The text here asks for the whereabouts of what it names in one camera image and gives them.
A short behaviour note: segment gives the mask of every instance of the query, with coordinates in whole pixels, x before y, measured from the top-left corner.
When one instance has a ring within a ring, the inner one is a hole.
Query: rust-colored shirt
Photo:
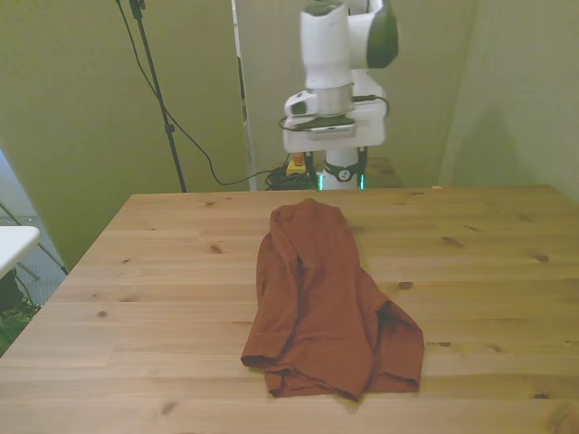
[[[418,390],[422,331],[360,267],[338,208],[308,199],[271,214],[257,296],[242,362],[273,396]]]

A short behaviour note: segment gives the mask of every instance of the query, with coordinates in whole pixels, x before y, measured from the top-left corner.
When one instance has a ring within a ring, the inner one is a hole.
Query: cable
[[[135,45],[135,39],[133,38],[133,33],[131,32],[130,27],[128,25],[127,16],[125,15],[125,11],[123,10],[123,6],[120,4],[120,0],[116,0],[116,1],[117,1],[117,6],[119,7],[119,10],[120,10],[120,14],[123,18],[125,28],[127,29],[128,38],[130,39],[130,45],[133,49],[133,53],[135,54],[135,60],[137,61],[137,66],[138,66],[139,70],[141,71],[141,74],[145,78],[145,81],[147,82],[148,87],[151,89],[151,91],[153,92],[155,97],[157,99],[159,99],[159,96],[157,95],[157,92],[155,91],[155,88],[153,87],[151,80],[147,76],[147,73],[145,72],[145,69],[143,68],[143,65],[141,64],[141,60],[138,57],[138,51],[137,51],[137,46]],[[173,121],[173,123],[179,129],[179,131],[181,131],[197,147],[197,149],[199,149],[199,151],[201,151],[201,153],[207,159],[207,163],[209,164],[209,169],[211,170],[211,175],[213,176],[215,182],[218,183],[219,185],[228,186],[228,185],[240,184],[240,183],[244,183],[245,181],[248,181],[248,180],[254,178],[255,176],[263,175],[263,174],[269,174],[269,173],[273,172],[272,170],[263,170],[263,171],[258,172],[256,174],[253,174],[253,175],[250,175],[246,178],[243,178],[239,181],[235,181],[232,183],[222,182],[219,179],[219,177],[217,176],[217,174],[215,173],[214,163],[213,163],[211,157],[209,156],[209,154],[207,154],[207,152],[197,143],[197,141],[194,138],[192,138],[191,135],[189,133],[187,133],[183,127],[181,127],[179,122],[177,122],[177,120],[173,117],[173,115],[169,112],[169,110],[166,107],[165,107],[165,111],[166,111],[167,116]]]
[[[386,116],[388,117],[390,115],[390,101],[384,97],[379,97],[377,95],[362,95],[362,96],[353,97],[352,101],[354,101],[355,103],[356,102],[369,102],[369,101],[376,101],[377,99],[380,99],[381,101],[383,101],[386,104]],[[284,131],[291,131],[292,133],[303,133],[303,132],[307,131],[306,129],[286,127],[284,125],[286,120],[288,120],[287,116],[284,118],[281,118],[278,121],[278,127],[283,129]]]

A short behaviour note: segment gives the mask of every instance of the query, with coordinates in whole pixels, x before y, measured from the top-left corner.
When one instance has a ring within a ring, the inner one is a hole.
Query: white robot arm
[[[306,88],[286,102],[282,128],[288,152],[326,151],[320,186],[364,188],[366,149],[385,141],[384,90],[367,69],[385,68],[398,55],[398,30],[388,0],[350,15],[338,0],[318,0],[301,13]]]

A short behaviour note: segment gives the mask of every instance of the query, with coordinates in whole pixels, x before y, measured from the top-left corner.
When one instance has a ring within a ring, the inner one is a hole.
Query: yellow object
[[[296,165],[293,161],[289,162],[288,168],[286,169],[286,176],[305,173],[306,173],[306,165]]]

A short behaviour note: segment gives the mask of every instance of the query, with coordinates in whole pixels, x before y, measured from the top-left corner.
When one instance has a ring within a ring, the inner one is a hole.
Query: table surface
[[[240,354],[270,212],[339,206],[422,327],[418,394],[272,399]],[[11,434],[579,432],[579,208],[549,187],[133,196],[0,359]]]
[[[40,231],[32,226],[0,226],[0,278],[40,241]]]

